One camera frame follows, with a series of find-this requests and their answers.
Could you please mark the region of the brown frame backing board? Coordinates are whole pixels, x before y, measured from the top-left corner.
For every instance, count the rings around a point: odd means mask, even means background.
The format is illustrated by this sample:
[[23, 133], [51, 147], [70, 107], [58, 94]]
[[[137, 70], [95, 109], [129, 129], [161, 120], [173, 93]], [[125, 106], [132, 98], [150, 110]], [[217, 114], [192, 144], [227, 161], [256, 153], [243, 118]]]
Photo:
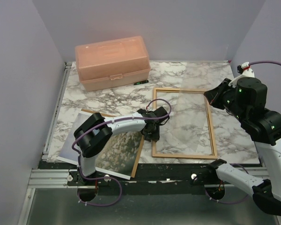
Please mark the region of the brown frame backing board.
[[96, 171], [127, 180], [133, 178], [143, 144], [144, 138], [140, 132], [122, 133], [111, 137], [96, 158]]

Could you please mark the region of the flower field photo print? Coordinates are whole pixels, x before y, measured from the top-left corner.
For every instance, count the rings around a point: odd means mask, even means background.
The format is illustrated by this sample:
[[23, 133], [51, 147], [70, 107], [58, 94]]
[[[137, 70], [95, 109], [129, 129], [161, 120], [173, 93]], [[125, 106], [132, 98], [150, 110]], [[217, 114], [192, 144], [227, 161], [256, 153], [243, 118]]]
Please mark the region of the flower field photo print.
[[[78, 153], [72, 149], [74, 131], [93, 114], [92, 111], [81, 110], [77, 115], [70, 133], [57, 157], [58, 160], [78, 164]], [[96, 156], [91, 171], [102, 172], [129, 180], [135, 175], [144, 140], [139, 131], [121, 133], [112, 136], [103, 150]]]

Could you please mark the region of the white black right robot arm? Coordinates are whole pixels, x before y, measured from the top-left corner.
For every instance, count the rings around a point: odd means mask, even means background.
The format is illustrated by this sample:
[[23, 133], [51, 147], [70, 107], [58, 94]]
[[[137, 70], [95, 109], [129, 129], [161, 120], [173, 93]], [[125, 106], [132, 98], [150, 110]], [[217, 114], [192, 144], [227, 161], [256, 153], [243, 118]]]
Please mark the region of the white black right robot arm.
[[281, 114], [265, 108], [267, 86], [254, 77], [242, 77], [235, 85], [226, 78], [205, 91], [204, 97], [212, 107], [228, 111], [239, 121], [269, 176], [256, 178], [218, 159], [207, 166], [207, 180], [213, 184], [226, 181], [252, 197], [264, 213], [281, 216]]

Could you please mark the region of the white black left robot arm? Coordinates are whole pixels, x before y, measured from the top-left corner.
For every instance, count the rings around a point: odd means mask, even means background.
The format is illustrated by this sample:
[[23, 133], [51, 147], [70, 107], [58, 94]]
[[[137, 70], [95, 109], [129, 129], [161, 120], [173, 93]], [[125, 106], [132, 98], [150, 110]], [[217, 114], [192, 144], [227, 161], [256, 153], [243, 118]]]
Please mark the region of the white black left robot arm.
[[96, 158], [111, 137], [126, 132], [154, 133], [159, 125], [160, 120], [153, 112], [119, 117], [92, 114], [74, 132], [72, 149], [78, 153], [79, 181], [84, 185], [94, 181]]

